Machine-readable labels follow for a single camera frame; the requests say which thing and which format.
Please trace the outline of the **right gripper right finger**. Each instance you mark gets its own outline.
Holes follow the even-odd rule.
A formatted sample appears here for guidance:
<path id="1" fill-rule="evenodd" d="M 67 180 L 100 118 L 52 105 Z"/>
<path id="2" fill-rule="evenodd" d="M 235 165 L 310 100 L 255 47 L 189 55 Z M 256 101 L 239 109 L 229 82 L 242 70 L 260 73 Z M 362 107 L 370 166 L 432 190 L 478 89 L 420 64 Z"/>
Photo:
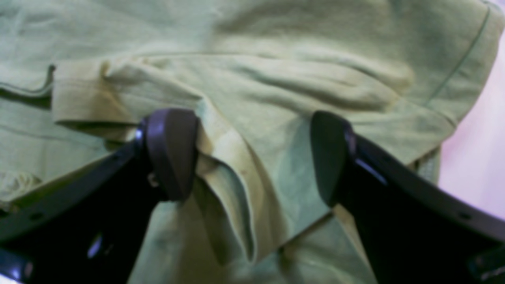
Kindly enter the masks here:
<path id="1" fill-rule="evenodd" d="M 504 221 L 440 190 L 340 116 L 317 111 L 319 194 L 355 220 L 379 284 L 503 284 Z"/>

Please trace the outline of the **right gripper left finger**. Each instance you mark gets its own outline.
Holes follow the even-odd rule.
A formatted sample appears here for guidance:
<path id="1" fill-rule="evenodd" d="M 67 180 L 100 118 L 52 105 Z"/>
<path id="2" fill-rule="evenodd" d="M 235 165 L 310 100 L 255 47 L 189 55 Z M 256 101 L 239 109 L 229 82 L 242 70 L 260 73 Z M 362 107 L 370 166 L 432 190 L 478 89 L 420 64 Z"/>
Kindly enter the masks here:
<path id="1" fill-rule="evenodd" d="M 124 284 L 160 202 L 193 186 L 199 120 L 165 108 L 76 181 L 1 217 L 2 284 Z"/>

